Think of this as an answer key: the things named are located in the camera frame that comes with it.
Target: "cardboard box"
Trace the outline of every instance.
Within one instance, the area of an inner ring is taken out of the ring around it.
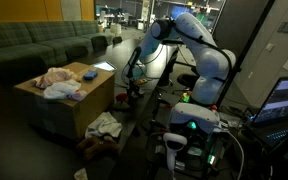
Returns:
[[[91,66],[72,63],[63,68],[83,75]],[[46,100],[43,90],[32,86],[31,80],[14,86],[14,92],[30,124],[70,139],[80,139],[87,126],[114,103],[114,73],[97,71],[93,81],[82,81],[80,89],[87,92],[82,101]]]

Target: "laptop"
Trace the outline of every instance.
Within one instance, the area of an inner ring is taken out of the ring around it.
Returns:
[[[288,77],[278,79],[248,127],[269,147],[288,133]]]

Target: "lamp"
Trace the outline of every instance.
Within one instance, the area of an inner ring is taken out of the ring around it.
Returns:
[[[122,33],[122,26],[120,24],[112,24],[110,32],[115,34],[115,37],[116,37],[116,35]]]

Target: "green sofa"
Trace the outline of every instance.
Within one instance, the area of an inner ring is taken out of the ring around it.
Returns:
[[[101,35],[112,44],[113,34],[100,33],[97,21],[0,23],[0,62],[38,55],[48,66],[61,64],[67,48],[85,45],[92,52],[91,38]]]

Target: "crumpled fabric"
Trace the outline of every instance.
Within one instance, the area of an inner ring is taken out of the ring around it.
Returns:
[[[63,82],[55,82],[44,90],[45,99],[74,99],[81,101],[87,95],[84,90],[79,90],[81,83],[74,79]]]
[[[68,81],[70,79],[74,79],[77,82],[82,81],[81,76],[76,75],[69,69],[49,68],[43,76],[33,79],[33,83],[36,87],[45,89],[55,82]]]
[[[85,138],[92,136],[101,137],[108,134],[117,138],[122,130],[122,124],[111,115],[110,112],[103,112],[95,121],[88,125],[85,131]]]

